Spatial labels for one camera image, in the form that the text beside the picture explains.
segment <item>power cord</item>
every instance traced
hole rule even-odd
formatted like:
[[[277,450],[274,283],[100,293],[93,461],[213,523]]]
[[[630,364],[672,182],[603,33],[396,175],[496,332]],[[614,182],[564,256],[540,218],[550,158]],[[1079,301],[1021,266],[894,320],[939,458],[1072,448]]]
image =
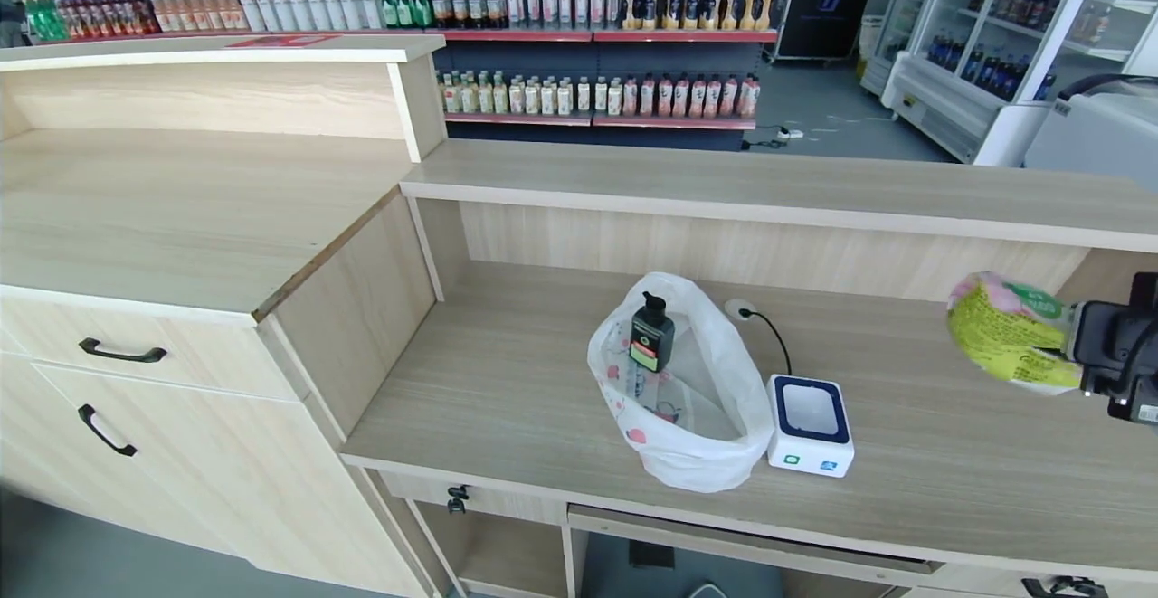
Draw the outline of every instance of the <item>power cord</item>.
[[[761,313],[758,311],[752,311],[749,308],[741,308],[736,313],[740,314],[740,318],[752,318],[753,315],[755,315],[756,318],[760,318],[761,320],[763,320],[765,324],[768,324],[769,329],[771,329],[772,334],[776,336],[776,342],[780,343],[780,351],[784,352],[784,366],[787,367],[789,375],[791,377],[792,375],[792,358],[789,357],[789,348],[784,345],[784,338],[780,337],[780,333],[778,330],[776,330],[776,326],[772,324],[772,321],[770,321],[768,319],[768,316],[764,315],[763,313]]]

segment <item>gray floor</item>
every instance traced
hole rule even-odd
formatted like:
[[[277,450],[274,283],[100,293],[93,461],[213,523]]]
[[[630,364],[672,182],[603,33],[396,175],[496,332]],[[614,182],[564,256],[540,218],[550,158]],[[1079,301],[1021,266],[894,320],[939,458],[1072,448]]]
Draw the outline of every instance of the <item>gray floor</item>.
[[[675,569],[633,569],[628,542],[592,535],[584,598],[683,598],[712,581],[728,598],[780,598],[777,569],[676,550]],[[8,495],[0,509],[5,598],[383,598],[259,571],[210,553]],[[705,598],[716,598],[708,593]]]
[[[753,144],[771,140],[777,125],[804,132],[785,148],[753,146],[753,152],[955,162],[940,146],[860,87],[852,66],[814,63],[762,64]]]

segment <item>cabinet drawer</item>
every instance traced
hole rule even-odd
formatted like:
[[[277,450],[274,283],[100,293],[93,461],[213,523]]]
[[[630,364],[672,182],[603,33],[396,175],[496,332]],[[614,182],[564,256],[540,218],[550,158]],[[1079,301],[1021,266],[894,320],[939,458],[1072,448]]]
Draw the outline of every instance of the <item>cabinet drawer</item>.
[[[576,530],[623,539],[879,584],[922,585],[935,568],[921,560],[828,548],[584,505],[567,508],[567,524]]]
[[[5,329],[34,358],[190,386],[298,399],[252,327],[24,298],[5,297],[2,301]]]
[[[390,494],[397,498],[410,498],[423,503],[435,503],[446,506],[450,501],[450,489],[466,487],[468,498],[464,498],[463,506],[467,511],[477,510],[489,515],[513,517],[525,522],[537,522],[541,524],[552,524],[560,526],[566,523],[566,505],[562,501],[550,498],[538,498],[512,491],[475,487],[463,482],[448,480],[425,479],[389,472],[379,472]]]
[[[929,581],[922,584],[930,588],[968,591],[970,593],[1028,598],[1029,592],[1021,584],[1021,579],[1024,578],[1038,579],[1048,592],[1053,588],[1057,575],[1033,571],[1009,571],[1005,569],[989,569],[966,564],[945,564]],[[1097,576],[1091,577],[1091,579],[1105,586],[1109,598],[1158,598],[1158,584],[1106,579]],[[1065,593],[1076,595],[1075,590],[1062,592],[1062,595]]]

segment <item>snack package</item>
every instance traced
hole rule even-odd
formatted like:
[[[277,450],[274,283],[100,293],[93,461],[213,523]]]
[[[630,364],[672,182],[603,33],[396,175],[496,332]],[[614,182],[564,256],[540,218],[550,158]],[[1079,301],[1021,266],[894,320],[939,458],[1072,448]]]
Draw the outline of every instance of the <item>snack package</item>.
[[[1082,366],[1061,353],[1072,320],[1071,306],[996,272],[973,272],[948,300],[948,331],[961,351],[997,379],[1040,394],[1082,380]]]

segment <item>plastic bag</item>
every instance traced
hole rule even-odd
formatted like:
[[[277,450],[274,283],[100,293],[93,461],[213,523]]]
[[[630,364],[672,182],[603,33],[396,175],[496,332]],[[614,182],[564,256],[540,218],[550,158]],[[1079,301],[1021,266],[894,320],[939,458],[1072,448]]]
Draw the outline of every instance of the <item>plastic bag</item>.
[[[629,356],[643,292],[667,300],[672,358],[653,373]],[[587,364],[626,443],[664,484],[723,491],[748,480],[775,431],[763,379],[740,334],[696,284],[650,272],[600,324]]]

